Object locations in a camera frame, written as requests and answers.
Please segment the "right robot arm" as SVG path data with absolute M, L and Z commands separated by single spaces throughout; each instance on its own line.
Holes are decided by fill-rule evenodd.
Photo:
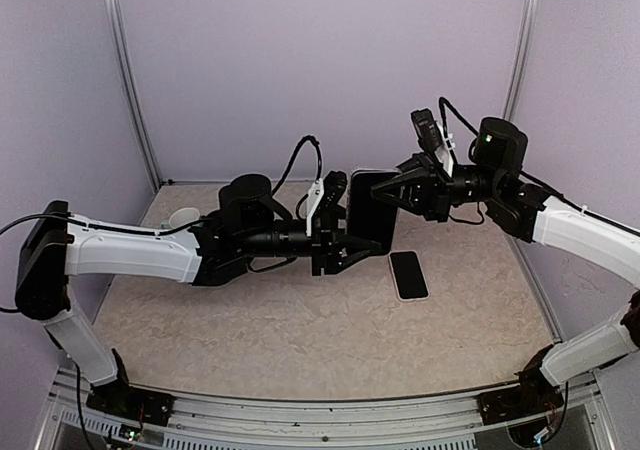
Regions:
M 374 199 L 445 222 L 451 208 L 483 203 L 486 216 L 506 234 L 526 243 L 566 251 L 639 285 L 639 232 L 571 203 L 523 171 L 527 136 L 515 125 L 485 117 L 460 165 L 444 128 L 415 113 L 412 122 L 420 152 L 398 174 L 373 186 Z M 591 329 L 539 351 L 520 372 L 511 403 L 523 414 L 546 402 L 551 388 L 605 368 L 639 349 L 639 296 Z

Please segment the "front aluminium rail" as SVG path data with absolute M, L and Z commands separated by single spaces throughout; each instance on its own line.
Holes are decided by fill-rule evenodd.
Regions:
M 557 410 L 487 424 L 483 389 L 369 401 L 287 401 L 173 392 L 164 426 L 88 409 L 86 383 L 58 371 L 37 428 L 34 449 L 503 449 L 513 435 L 558 418 L 543 449 L 619 449 L 600 388 L 592 376 L 574 379 Z

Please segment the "right aluminium frame post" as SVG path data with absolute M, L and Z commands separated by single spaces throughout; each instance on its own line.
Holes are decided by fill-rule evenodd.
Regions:
M 520 29 L 516 43 L 515 59 L 507 88 L 502 116 L 512 121 L 517 113 L 518 103 L 524 85 L 526 66 L 533 42 L 539 0 L 524 0 Z

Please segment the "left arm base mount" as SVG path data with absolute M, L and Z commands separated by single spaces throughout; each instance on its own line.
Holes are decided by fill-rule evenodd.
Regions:
M 174 397 L 168 393 L 131 388 L 123 395 L 99 395 L 96 391 L 89 394 L 87 407 L 102 413 L 136 421 L 166 427 L 171 416 Z

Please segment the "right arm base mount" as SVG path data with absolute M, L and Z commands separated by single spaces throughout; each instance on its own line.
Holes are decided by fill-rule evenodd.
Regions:
M 560 408 L 564 405 L 563 393 L 552 389 L 538 394 L 521 386 L 483 392 L 476 397 L 484 425 L 492 425 Z

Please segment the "aluminium frame post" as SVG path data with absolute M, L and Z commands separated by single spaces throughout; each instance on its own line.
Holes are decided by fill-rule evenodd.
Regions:
M 507 88 L 502 116 L 512 121 L 517 113 L 518 103 L 524 85 L 526 66 L 533 42 L 539 0 L 524 0 L 520 29 L 516 43 L 515 59 Z
M 124 89 L 127 107 L 132 120 L 135 138 L 141 152 L 143 164 L 151 188 L 155 193 L 157 193 L 160 190 L 163 181 L 146 123 L 144 121 L 144 115 L 136 88 L 120 1 L 104 0 L 104 2 L 111 27 L 119 74 Z

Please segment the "light blue white mug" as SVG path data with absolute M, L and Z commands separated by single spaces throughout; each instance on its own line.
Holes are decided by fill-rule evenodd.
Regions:
M 190 222 L 197 221 L 201 214 L 197 208 L 184 207 L 176 210 L 168 219 L 168 227 L 170 229 L 177 229 Z

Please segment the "left aluminium frame post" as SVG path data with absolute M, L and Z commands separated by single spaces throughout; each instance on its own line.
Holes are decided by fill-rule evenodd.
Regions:
M 104 0 L 104 2 L 111 27 L 119 74 L 124 89 L 127 107 L 132 120 L 135 138 L 141 152 L 143 164 L 151 188 L 155 193 L 157 193 L 160 190 L 163 181 L 146 123 L 144 121 L 144 115 L 136 88 L 120 1 Z

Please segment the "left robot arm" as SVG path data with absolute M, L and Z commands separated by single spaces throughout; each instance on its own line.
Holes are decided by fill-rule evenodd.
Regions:
M 382 250 L 340 228 L 346 185 L 341 171 L 316 180 L 300 221 L 276 200 L 266 176 L 245 174 L 219 190 L 217 210 L 166 230 L 91 220 L 52 201 L 32 216 L 35 225 L 20 249 L 16 309 L 42 323 L 115 412 L 133 413 L 139 391 L 76 305 L 70 277 L 132 275 L 215 287 L 248 273 L 255 258 L 308 258 L 313 275 L 336 275 Z

